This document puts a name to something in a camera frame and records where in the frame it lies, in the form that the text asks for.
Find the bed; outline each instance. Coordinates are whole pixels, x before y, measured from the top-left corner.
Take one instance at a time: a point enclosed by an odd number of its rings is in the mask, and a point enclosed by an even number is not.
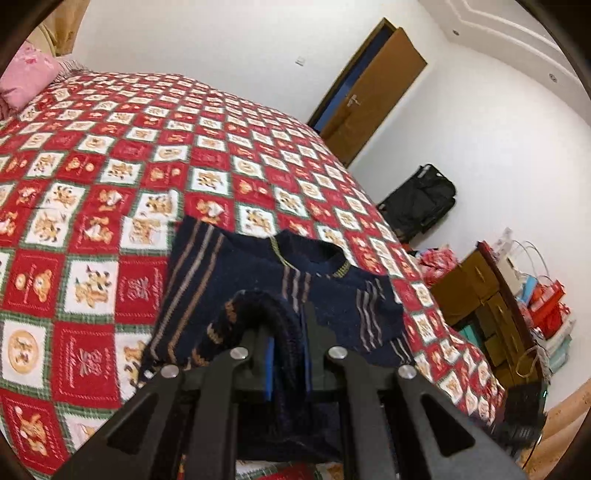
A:
[[[0,429],[36,477],[135,391],[174,236],[154,212],[247,235],[291,229],[388,273],[419,370],[459,409],[494,421],[504,389],[486,359],[446,327],[312,129],[182,75],[90,72],[0,123]],[[238,474],[258,468],[277,469],[240,464]],[[317,468],[331,478],[332,466]]]

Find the pillow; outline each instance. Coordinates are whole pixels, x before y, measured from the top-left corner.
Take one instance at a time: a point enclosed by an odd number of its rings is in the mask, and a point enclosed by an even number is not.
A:
[[[22,110],[59,71],[56,59],[23,43],[0,78],[0,119]]]

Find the black bag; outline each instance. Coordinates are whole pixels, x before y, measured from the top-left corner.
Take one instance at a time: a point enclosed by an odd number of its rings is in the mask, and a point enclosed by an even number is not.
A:
[[[380,205],[398,239],[408,243],[427,232],[455,205],[456,188],[438,169],[428,163],[394,190]]]

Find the drawer handle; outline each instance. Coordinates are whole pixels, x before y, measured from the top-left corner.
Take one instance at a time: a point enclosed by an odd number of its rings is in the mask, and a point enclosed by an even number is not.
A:
[[[478,277],[480,278],[482,283],[486,283],[486,279],[484,278],[484,275],[482,274],[482,272],[480,271],[480,268],[478,267],[474,267],[474,270],[476,270],[476,274],[478,275]]]
[[[515,340],[515,337],[513,335],[511,335],[511,342],[513,343],[513,349],[515,351],[515,354],[517,355],[517,353],[519,353],[519,345],[517,344],[517,340]]]
[[[500,320],[497,318],[497,314],[495,313],[495,311],[494,311],[494,310],[491,310],[491,313],[492,313],[492,319],[495,321],[495,323],[496,323],[497,325],[498,325],[498,324],[500,324],[501,322],[500,322]]]

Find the blue strip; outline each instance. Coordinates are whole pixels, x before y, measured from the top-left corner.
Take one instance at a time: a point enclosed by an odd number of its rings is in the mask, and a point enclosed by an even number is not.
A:
[[[273,394],[273,353],[275,351],[275,339],[269,338],[267,354],[265,355],[265,400],[271,401]]]
[[[312,391],[312,365],[308,346],[308,324],[306,322],[306,316],[304,315],[304,309],[300,310],[300,324],[302,333],[302,343],[304,343],[304,373],[306,376],[306,393]]]

